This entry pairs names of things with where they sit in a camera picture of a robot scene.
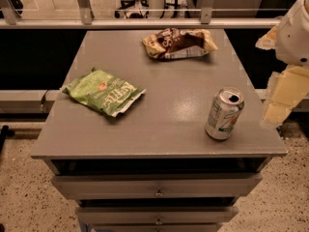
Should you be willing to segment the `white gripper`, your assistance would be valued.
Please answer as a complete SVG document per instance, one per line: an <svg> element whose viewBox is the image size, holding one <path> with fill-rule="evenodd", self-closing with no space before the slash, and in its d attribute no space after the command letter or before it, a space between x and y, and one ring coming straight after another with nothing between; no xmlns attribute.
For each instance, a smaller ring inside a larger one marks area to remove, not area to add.
<svg viewBox="0 0 309 232"><path fill-rule="evenodd" d="M273 72L268 80L266 100L260 125L276 129L292 110L309 94L309 0L296 0L282 17L257 40L255 46L263 50L275 49L278 60L287 68Z"/></svg>

